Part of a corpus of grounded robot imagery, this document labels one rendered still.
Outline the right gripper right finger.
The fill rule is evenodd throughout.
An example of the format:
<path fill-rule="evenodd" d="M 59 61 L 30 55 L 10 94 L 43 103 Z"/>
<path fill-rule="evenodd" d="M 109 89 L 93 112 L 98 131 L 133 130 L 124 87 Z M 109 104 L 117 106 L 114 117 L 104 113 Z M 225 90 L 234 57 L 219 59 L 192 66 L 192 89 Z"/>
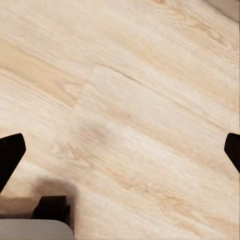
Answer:
<path fill-rule="evenodd" d="M 240 173 L 240 135 L 229 133 L 227 135 L 224 151 Z"/>

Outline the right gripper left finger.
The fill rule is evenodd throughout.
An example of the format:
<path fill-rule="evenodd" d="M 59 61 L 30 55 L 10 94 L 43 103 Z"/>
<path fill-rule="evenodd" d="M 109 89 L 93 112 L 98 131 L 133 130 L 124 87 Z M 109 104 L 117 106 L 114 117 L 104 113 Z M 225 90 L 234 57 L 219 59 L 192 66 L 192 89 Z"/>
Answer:
<path fill-rule="evenodd" d="M 0 193 L 26 153 L 22 133 L 0 138 Z"/>

